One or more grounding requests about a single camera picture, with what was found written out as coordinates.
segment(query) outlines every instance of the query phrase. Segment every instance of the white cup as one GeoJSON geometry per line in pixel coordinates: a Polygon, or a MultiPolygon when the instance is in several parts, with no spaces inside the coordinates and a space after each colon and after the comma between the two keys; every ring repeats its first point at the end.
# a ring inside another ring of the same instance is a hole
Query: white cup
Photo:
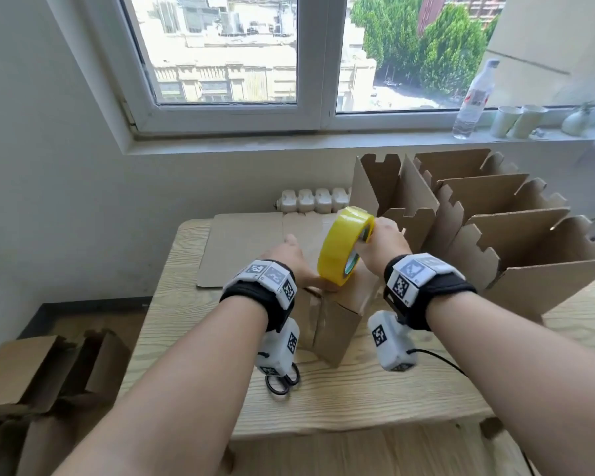
{"type": "Polygon", "coordinates": [[[516,123],[516,120],[522,113],[522,110],[514,106],[501,106],[498,108],[494,123],[489,130],[494,137],[504,138],[507,132],[516,123]]]}
{"type": "Polygon", "coordinates": [[[509,136],[514,138],[529,138],[531,132],[542,122],[542,118],[546,112],[548,112],[548,109],[543,106],[524,105],[522,107],[522,114],[518,117],[516,124],[509,132],[509,136]]]}

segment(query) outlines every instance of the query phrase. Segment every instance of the bottle label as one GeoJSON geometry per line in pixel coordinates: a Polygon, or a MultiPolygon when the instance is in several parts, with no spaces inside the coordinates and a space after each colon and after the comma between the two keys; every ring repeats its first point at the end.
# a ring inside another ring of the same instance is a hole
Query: bottle label
{"type": "Polygon", "coordinates": [[[485,105],[487,104],[488,99],[489,99],[489,96],[487,95],[486,91],[471,89],[468,92],[467,96],[465,97],[463,104],[484,108],[485,105]]]}

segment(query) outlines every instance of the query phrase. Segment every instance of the window pane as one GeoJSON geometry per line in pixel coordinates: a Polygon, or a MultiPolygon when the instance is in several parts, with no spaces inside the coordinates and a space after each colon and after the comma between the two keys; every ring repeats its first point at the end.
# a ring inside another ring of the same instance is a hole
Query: window pane
{"type": "Polygon", "coordinates": [[[458,109],[488,58],[489,107],[595,103],[595,0],[348,0],[337,112],[458,109]]]}
{"type": "Polygon", "coordinates": [[[297,101],[298,0],[130,2],[157,103],[297,101]]]}

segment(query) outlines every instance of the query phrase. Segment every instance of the white window frame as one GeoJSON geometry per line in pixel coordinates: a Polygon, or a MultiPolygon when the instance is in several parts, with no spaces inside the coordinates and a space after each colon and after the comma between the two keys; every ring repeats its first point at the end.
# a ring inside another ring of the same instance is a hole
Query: white window frame
{"type": "MultiPolygon", "coordinates": [[[[336,113],[346,0],[297,1],[297,103],[159,104],[158,87],[130,0],[82,0],[136,129],[146,135],[450,129],[457,110],[336,113]]],[[[574,106],[549,107],[542,125],[559,126],[574,106]]],[[[483,113],[490,126],[496,109],[483,113]]]]}

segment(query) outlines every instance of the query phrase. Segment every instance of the hand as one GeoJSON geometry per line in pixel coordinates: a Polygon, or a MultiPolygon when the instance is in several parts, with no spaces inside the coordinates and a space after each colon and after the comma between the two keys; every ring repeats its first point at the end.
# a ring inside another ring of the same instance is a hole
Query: hand
{"type": "Polygon", "coordinates": [[[309,267],[302,254],[302,249],[298,245],[298,240],[293,234],[288,234],[283,244],[268,250],[260,258],[282,262],[289,267],[295,275],[296,285],[299,288],[314,287],[325,291],[339,290],[337,285],[321,278],[316,271],[309,267]]]}
{"type": "Polygon", "coordinates": [[[397,224],[385,217],[375,219],[373,233],[368,242],[359,241],[355,250],[374,275],[383,277],[386,266],[397,256],[412,254],[404,233],[397,224]]]}

